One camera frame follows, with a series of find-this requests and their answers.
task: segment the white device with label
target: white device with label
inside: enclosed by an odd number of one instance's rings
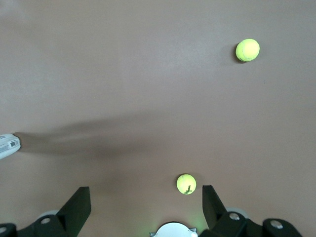
[[[21,148],[20,139],[13,134],[0,135],[0,159],[5,158]]]

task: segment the screw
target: screw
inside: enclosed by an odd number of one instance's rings
[[[0,228],[0,234],[6,232],[6,227],[1,227]]]
[[[41,220],[41,224],[46,224],[46,223],[48,223],[48,222],[50,222],[50,218],[44,218],[44,219],[42,219]]]
[[[229,217],[234,221],[239,221],[240,217],[236,213],[229,214]]]
[[[270,224],[271,224],[274,228],[283,229],[283,225],[282,225],[279,221],[273,220],[273,221],[270,222]]]

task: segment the tennis ball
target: tennis ball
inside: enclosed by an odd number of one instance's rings
[[[197,187],[196,180],[190,174],[183,174],[177,180],[177,188],[182,194],[189,195]]]
[[[254,60],[260,51],[260,46],[254,39],[244,39],[237,45],[236,56],[240,61],[249,62]]]

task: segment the gray floor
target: gray floor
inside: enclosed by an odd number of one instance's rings
[[[261,52],[240,63],[246,38]],[[315,236],[315,38],[312,0],[0,0],[0,131],[23,145],[0,160],[0,223],[89,186],[80,237],[200,233],[211,184]]]

